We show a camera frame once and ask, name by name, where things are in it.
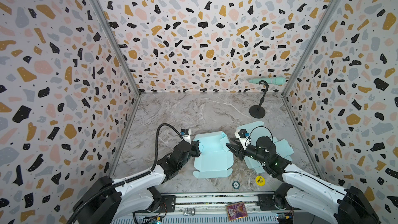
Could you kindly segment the purple snack packet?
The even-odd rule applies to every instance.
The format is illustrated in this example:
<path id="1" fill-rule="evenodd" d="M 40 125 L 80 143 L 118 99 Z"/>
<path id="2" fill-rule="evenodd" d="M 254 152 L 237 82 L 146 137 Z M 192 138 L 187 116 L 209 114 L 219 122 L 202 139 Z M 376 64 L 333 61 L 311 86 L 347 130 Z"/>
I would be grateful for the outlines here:
<path id="1" fill-rule="evenodd" d="M 234 221 L 248 216 L 244 202 L 232 203 L 226 206 L 228 220 Z"/>

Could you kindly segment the black round-base stand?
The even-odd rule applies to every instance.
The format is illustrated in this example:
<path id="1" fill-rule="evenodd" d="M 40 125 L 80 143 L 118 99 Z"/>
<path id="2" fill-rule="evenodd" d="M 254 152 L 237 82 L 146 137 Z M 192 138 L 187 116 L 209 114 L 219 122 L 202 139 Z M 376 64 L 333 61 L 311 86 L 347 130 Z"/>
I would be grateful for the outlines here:
<path id="1" fill-rule="evenodd" d="M 259 85 L 265 86 L 262 97 L 257 105 L 253 105 L 249 109 L 249 114 L 256 119 L 261 119 L 265 116 L 265 109 L 262 107 L 262 104 L 269 89 L 269 84 L 264 80 L 259 81 Z"/>

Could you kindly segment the yellow round sticker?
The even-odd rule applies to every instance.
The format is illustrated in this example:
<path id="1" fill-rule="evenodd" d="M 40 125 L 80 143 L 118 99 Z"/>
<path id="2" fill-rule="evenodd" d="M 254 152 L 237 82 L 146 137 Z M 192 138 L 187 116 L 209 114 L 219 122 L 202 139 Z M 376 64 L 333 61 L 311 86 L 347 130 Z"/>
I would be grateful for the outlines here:
<path id="1" fill-rule="evenodd" d="M 262 176 L 257 176 L 256 177 L 256 184 L 260 187 L 263 187 L 266 184 L 266 180 Z"/>

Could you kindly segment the aluminium corner post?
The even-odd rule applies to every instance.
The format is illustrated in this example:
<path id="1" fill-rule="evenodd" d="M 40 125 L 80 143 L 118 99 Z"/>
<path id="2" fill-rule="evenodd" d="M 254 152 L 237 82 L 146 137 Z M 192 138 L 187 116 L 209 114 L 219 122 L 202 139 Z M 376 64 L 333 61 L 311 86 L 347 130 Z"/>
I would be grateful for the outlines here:
<path id="1" fill-rule="evenodd" d="M 341 0 L 331 0 L 328 8 L 325 10 L 319 24 L 317 25 L 315 32 L 313 36 L 309 39 L 308 45 L 305 48 L 301 58 L 299 59 L 298 63 L 295 66 L 295 69 L 292 73 L 292 75 L 289 78 L 289 81 L 286 84 L 285 89 L 283 90 L 282 96 L 286 97 L 289 94 L 289 91 L 293 88 L 297 78 L 299 77 L 301 70 L 304 68 L 307 60 L 309 59 L 312 50 L 314 49 L 318 39 L 321 37 L 323 31 L 328 25 L 328 22 L 331 20 L 333 17 L 334 13 L 336 12 L 336 9 L 339 5 Z"/>
<path id="2" fill-rule="evenodd" d="M 124 59 L 124 56 L 123 56 L 122 51 L 121 51 L 121 49 L 119 47 L 119 44 L 118 44 L 113 32 L 111 31 L 109 22 L 107 21 L 107 19 L 105 17 L 104 11 L 103 11 L 103 9 L 102 9 L 102 7 L 100 5 L 99 0 L 89 0 L 89 1 L 90 1 L 91 5 L 93 7 L 93 10 L 94 10 L 94 12 L 95 12 L 95 14 L 96 14 L 96 16 L 98 18 L 98 21 L 99 21 L 99 23 L 100 23 L 100 25 L 101 25 L 101 27 L 102 27 L 107 39 L 110 42 L 110 46 L 112 47 L 112 49 L 116 53 L 116 58 L 118 59 L 120 65 L 121 65 L 121 67 L 123 69 L 123 72 L 125 73 L 125 75 L 127 77 L 127 80 L 129 81 L 129 85 L 131 86 L 132 91 L 134 92 L 134 95 L 137 96 L 137 97 L 140 97 L 141 93 L 140 93 L 140 91 L 139 91 L 139 89 L 138 89 L 138 87 L 137 87 L 137 85 L 135 83 L 135 80 L 134 80 L 134 78 L 132 76 L 132 73 L 131 73 L 129 67 L 128 67 L 128 64 L 126 63 L 126 60 Z"/>

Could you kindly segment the aluminium corner post right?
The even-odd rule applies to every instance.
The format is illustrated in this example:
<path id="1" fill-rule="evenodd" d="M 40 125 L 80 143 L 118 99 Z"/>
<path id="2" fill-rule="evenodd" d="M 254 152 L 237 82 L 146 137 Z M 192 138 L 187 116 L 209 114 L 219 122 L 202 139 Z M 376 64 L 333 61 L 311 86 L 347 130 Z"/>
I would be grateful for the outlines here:
<path id="1" fill-rule="evenodd" d="M 299 59 L 298 63 L 295 66 L 295 69 L 292 73 L 292 75 L 289 78 L 289 81 L 286 84 L 285 89 L 283 90 L 282 96 L 286 97 L 289 94 L 289 91 L 293 88 L 297 78 L 299 77 L 301 70 L 304 68 L 307 60 L 309 59 L 312 50 L 314 49 L 318 39 L 321 37 L 323 31 L 328 25 L 328 22 L 331 20 L 333 17 L 334 13 L 336 12 L 336 9 L 339 5 L 341 0 L 331 0 L 328 8 L 325 10 L 319 24 L 317 25 L 315 32 L 313 36 L 309 39 L 308 45 L 305 48 L 301 58 Z"/>

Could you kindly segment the mint paper box sheet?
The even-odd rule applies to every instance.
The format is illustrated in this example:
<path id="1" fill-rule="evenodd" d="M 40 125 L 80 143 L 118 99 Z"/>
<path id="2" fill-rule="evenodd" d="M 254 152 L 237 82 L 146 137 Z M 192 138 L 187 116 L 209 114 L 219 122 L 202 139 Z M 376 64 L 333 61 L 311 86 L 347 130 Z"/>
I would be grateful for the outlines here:
<path id="1" fill-rule="evenodd" d="M 200 156 L 194 160 L 193 175 L 198 179 L 229 177 L 234 164 L 234 155 L 227 148 L 229 138 L 222 132 L 198 134 Z"/>

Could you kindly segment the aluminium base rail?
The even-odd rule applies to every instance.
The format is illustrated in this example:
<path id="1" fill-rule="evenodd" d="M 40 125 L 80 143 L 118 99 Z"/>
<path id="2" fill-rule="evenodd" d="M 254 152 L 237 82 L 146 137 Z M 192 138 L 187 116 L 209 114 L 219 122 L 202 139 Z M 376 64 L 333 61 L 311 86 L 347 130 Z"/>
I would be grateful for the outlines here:
<path id="1" fill-rule="evenodd" d="M 265 192 L 165 194 L 176 195 L 173 213 L 128 214 L 111 224 L 330 224 L 301 209 L 262 211 L 256 205 Z M 226 206 L 244 202 L 248 216 L 229 221 Z"/>

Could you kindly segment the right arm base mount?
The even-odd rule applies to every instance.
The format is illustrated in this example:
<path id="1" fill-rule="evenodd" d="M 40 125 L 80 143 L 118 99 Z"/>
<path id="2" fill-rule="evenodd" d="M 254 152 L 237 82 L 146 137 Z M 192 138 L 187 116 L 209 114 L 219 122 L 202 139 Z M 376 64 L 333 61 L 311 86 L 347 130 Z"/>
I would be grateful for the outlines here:
<path id="1" fill-rule="evenodd" d="M 292 198 L 297 193 L 301 193 L 302 190 L 293 187 L 289 183 L 282 183 L 274 192 L 272 193 L 262 193 L 258 194 L 257 206 L 260 207 L 262 211 L 270 210 L 294 210 L 298 209 L 298 204 L 291 205 L 288 198 Z"/>

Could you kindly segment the mint flat box sheets stack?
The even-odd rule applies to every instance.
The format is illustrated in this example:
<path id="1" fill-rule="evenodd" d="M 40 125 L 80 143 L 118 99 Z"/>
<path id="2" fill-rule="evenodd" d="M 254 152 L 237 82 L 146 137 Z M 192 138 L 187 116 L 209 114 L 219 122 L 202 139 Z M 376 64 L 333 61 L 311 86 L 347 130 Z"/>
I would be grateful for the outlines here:
<path id="1" fill-rule="evenodd" d="M 287 140 L 278 140 L 273 136 L 263 121 L 255 121 L 237 127 L 236 138 L 239 138 L 238 131 L 240 129 L 246 129 L 250 133 L 250 139 L 240 139 L 244 148 L 246 149 L 249 145 L 257 148 L 256 159 L 250 157 L 243 159 L 248 168 L 254 169 L 258 174 L 266 172 L 271 175 L 276 173 L 279 168 L 291 163 L 291 155 L 294 153 L 293 148 Z"/>

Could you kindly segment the aluminium corner post left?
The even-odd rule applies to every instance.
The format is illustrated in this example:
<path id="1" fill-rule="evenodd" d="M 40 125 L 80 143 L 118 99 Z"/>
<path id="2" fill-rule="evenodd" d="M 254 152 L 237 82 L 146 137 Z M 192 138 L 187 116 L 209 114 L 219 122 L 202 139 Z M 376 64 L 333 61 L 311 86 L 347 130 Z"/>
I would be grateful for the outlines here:
<path id="1" fill-rule="evenodd" d="M 110 46 L 112 47 L 112 49 L 116 53 L 116 58 L 118 59 L 120 65 L 121 65 L 121 67 L 123 69 L 123 72 L 125 73 L 125 75 L 127 77 L 127 80 L 129 81 L 129 85 L 131 86 L 132 91 L 134 92 L 134 95 L 137 96 L 137 97 L 140 97 L 141 93 L 140 93 L 140 91 L 139 91 L 139 89 L 138 89 L 138 87 L 137 87 L 137 85 L 135 83 L 135 80 L 134 80 L 134 78 L 132 76 L 132 73 L 131 73 L 129 67 L 128 67 L 128 64 L 126 63 L 126 60 L 124 59 L 124 56 L 123 56 L 122 51 L 121 51 L 121 49 L 119 47 L 119 44 L 118 44 L 113 32 L 111 31 L 109 22 L 107 21 L 107 19 L 105 17 L 104 11 L 103 11 L 103 9 L 102 9 L 102 7 L 100 5 L 99 0 L 89 0 L 89 1 L 90 1 L 91 5 L 93 7 L 93 10 L 94 10 L 94 12 L 95 12 L 95 14 L 96 14 L 96 16 L 98 18 L 98 21 L 99 21 L 99 23 L 100 23 L 100 25 L 101 25 L 101 27 L 102 27 L 107 39 L 110 42 Z"/>

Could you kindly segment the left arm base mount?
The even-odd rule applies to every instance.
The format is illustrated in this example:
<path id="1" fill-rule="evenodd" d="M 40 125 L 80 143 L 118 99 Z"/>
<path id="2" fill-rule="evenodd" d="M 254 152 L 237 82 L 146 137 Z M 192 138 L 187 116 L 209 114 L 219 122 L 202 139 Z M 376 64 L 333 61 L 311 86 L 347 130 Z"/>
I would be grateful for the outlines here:
<path id="1" fill-rule="evenodd" d="M 161 194 L 156 187 L 150 187 L 143 190 L 137 196 L 134 196 L 133 203 L 145 200 L 144 205 L 135 207 L 137 213 L 173 213 L 176 207 L 176 195 Z"/>

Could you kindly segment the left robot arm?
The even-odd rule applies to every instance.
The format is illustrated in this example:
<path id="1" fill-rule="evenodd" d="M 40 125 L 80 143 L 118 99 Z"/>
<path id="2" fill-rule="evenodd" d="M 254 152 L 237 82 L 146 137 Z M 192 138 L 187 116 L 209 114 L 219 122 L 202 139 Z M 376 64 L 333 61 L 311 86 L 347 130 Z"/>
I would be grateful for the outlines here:
<path id="1" fill-rule="evenodd" d="M 162 199 L 156 187 L 177 176 L 190 158 L 199 157 L 199 144 L 179 142 L 169 156 L 155 163 L 154 169 L 119 179 L 100 178 L 75 204 L 67 222 L 110 224 L 136 211 L 156 211 Z"/>

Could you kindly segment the dark round tape roll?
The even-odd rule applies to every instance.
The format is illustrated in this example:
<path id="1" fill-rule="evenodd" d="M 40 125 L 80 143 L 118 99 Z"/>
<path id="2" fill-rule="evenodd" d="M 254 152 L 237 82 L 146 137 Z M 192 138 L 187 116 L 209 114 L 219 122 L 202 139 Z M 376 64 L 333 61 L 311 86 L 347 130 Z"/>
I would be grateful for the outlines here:
<path id="1" fill-rule="evenodd" d="M 234 189 L 239 189 L 239 188 L 240 188 L 240 183 L 239 183 L 238 181 L 234 181 L 234 182 L 232 183 L 232 187 L 233 187 Z"/>

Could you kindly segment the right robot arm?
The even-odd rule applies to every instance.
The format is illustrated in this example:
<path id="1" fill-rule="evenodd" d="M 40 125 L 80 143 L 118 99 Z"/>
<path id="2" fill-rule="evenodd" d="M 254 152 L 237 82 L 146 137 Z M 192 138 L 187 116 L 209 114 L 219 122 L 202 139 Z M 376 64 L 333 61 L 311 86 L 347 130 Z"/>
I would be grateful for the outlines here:
<path id="1" fill-rule="evenodd" d="M 258 138 L 255 145 L 233 138 L 227 148 L 240 160 L 256 160 L 263 170 L 282 182 L 274 192 L 274 204 L 309 212 L 331 224 L 379 224 L 380 220 L 364 193 L 346 189 L 305 172 L 276 152 L 269 137 Z"/>

